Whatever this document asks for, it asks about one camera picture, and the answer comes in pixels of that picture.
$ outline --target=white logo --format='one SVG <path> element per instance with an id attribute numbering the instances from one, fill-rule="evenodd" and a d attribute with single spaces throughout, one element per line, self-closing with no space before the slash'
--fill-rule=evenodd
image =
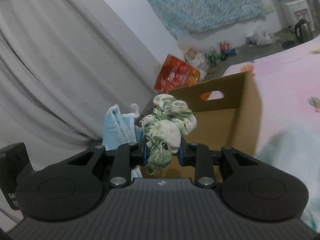
<path id="1" fill-rule="evenodd" d="M 165 181 L 161 181 L 161 182 L 158 182 L 158 184 L 160 185 L 160 186 L 164 186 L 165 184 L 167 184 Z"/>

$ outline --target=ribbed gray panel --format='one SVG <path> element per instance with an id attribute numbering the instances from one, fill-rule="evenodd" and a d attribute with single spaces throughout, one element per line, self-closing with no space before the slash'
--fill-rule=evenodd
<path id="1" fill-rule="evenodd" d="M 298 219 L 270 224 L 240 217 L 214 191 L 195 187 L 189 179 L 136 179 L 127 188 L 112 190 L 84 217 L 60 223 L 28 218 L 9 235 L 14 240 L 311 240 L 316 236 Z"/>

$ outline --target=orange package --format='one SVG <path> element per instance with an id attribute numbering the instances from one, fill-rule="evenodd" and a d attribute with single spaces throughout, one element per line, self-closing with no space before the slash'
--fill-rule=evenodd
<path id="1" fill-rule="evenodd" d="M 168 55 L 158 75 L 155 90 L 166 93 L 171 89 L 199 82 L 200 72 L 188 63 Z"/>

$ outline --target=kettle handle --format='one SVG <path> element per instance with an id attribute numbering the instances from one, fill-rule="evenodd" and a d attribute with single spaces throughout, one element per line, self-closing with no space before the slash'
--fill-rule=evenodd
<path id="1" fill-rule="evenodd" d="M 301 43 L 303 43 L 302 35 L 301 35 L 301 25 L 304 24 L 306 20 L 301 19 L 294 27 L 294 32 L 296 34 L 297 40 Z"/>

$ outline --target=kettle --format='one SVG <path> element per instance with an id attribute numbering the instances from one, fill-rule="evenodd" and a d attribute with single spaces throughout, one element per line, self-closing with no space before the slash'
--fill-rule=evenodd
<path id="1" fill-rule="evenodd" d="M 313 39 L 313 33 L 311 31 L 310 23 L 305 19 L 301 19 L 294 27 L 297 40 L 300 43 L 305 43 Z"/>

